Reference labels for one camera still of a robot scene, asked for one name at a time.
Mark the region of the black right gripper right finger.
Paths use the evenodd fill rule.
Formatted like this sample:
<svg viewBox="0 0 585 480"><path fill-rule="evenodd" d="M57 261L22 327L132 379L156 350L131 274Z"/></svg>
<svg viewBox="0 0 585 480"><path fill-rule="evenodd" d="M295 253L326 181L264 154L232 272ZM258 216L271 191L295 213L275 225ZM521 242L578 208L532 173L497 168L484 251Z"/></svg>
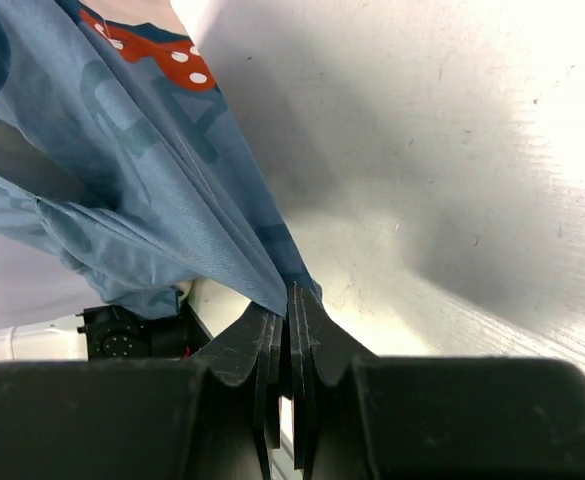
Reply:
<svg viewBox="0 0 585 480"><path fill-rule="evenodd" d="M288 339L294 467L304 479L366 478L352 361L374 354L297 284L288 289Z"/></svg>

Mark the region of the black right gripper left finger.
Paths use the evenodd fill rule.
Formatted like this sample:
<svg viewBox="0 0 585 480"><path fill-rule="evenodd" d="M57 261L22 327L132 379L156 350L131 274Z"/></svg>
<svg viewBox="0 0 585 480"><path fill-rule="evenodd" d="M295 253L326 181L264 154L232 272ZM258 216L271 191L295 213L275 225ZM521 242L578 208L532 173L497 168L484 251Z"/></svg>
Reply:
<svg viewBox="0 0 585 480"><path fill-rule="evenodd" d="M195 358L208 366L198 413L197 479L269 479L280 447L283 320L251 303Z"/></svg>

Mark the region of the blue cartoon print pillowcase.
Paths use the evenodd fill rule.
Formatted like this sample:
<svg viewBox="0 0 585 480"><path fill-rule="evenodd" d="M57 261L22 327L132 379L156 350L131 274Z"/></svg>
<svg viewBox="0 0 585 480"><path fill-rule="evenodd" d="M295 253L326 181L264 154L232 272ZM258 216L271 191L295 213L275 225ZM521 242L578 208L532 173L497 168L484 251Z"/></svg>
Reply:
<svg viewBox="0 0 585 480"><path fill-rule="evenodd" d="M194 42L78 1L0 1L0 234L148 319L197 279L319 292Z"/></svg>

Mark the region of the white pillow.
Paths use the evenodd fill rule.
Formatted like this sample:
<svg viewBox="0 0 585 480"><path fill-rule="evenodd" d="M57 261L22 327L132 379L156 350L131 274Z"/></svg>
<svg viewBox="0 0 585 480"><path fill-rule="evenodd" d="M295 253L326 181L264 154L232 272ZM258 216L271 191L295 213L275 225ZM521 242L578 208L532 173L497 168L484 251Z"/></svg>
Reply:
<svg viewBox="0 0 585 480"><path fill-rule="evenodd" d="M86 0L83 4L107 20L128 25L151 23L163 30L189 34L200 40L206 34L207 1Z"/></svg>

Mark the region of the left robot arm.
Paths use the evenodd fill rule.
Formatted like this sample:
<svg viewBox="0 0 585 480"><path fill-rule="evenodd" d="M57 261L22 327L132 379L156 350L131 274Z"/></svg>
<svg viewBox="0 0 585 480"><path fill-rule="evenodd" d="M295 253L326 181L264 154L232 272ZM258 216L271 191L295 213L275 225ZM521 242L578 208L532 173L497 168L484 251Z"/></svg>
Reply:
<svg viewBox="0 0 585 480"><path fill-rule="evenodd" d="M212 335L187 304L178 315L144 319L122 307L0 329L0 362L48 360L182 359Z"/></svg>

